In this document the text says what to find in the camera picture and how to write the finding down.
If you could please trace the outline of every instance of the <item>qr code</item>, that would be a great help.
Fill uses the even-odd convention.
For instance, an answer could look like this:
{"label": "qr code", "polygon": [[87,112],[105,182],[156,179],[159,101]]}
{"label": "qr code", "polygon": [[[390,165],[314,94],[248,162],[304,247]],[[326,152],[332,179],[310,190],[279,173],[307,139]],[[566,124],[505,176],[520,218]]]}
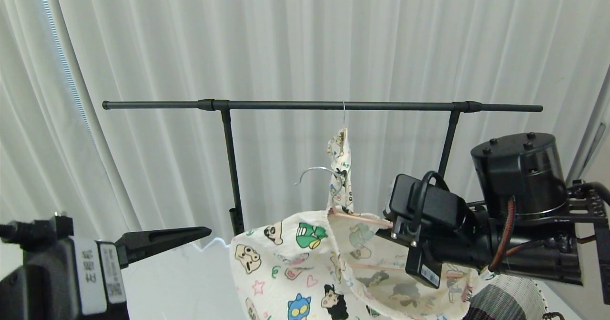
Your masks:
{"label": "qr code", "polygon": [[122,296],[120,283],[108,283],[106,289],[108,290],[108,296]]}

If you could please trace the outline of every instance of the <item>pink heart print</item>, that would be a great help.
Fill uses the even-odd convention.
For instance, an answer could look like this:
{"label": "pink heart print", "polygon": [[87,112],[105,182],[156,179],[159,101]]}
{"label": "pink heart print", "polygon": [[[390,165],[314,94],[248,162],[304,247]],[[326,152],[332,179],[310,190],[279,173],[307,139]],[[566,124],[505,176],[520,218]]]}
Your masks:
{"label": "pink heart print", "polygon": [[307,276],[307,287],[313,287],[314,285],[318,284],[318,280],[314,278],[314,276],[309,275]]}

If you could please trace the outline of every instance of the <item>black cylindrical motor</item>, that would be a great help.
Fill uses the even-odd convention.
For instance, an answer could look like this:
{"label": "black cylindrical motor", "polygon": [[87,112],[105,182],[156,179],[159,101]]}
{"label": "black cylindrical motor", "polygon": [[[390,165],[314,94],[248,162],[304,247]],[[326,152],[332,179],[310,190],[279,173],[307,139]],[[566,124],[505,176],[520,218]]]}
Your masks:
{"label": "black cylindrical motor", "polygon": [[476,146],[470,154],[490,217],[504,222],[513,196],[517,226],[569,213],[566,181],[553,135],[507,135]]}

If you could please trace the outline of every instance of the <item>garment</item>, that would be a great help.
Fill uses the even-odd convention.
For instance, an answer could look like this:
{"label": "garment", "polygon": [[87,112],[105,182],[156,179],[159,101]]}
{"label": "garment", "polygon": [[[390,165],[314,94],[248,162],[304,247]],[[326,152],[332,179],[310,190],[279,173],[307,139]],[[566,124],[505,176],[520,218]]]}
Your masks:
{"label": "garment", "polygon": [[[251,320],[461,319],[484,277],[444,264],[440,289],[417,283],[404,271],[409,249],[376,236],[381,227],[361,220],[379,216],[353,211],[347,129],[329,141],[327,153],[345,177],[331,177],[326,210],[233,238],[231,271],[244,313]],[[329,216],[329,209],[355,218]]]}

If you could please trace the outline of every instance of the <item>pink star print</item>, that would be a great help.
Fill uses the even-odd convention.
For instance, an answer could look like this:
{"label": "pink star print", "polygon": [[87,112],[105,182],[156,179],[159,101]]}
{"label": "pink star print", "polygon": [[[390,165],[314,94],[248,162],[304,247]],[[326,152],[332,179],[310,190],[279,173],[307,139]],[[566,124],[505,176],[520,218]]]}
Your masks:
{"label": "pink star print", "polygon": [[254,285],[252,285],[252,288],[254,289],[254,294],[258,295],[258,294],[263,294],[263,286],[265,285],[265,282],[261,282],[261,281],[256,281],[254,283]]}

